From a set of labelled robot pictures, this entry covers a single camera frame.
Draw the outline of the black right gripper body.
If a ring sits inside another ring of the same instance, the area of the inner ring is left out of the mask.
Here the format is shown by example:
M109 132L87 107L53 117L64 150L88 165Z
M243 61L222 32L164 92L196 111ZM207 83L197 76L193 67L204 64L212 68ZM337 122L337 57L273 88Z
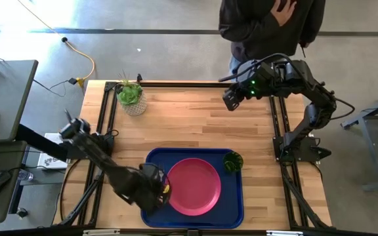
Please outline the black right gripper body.
M265 96L265 79L255 77L248 79L238 79L237 99L261 99Z

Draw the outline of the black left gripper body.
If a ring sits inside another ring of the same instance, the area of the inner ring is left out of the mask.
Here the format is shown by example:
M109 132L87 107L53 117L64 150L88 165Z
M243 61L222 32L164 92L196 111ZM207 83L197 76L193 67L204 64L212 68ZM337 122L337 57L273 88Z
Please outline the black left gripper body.
M172 194L171 181L161 168L141 168L141 185L136 192L136 204L145 212L164 207Z

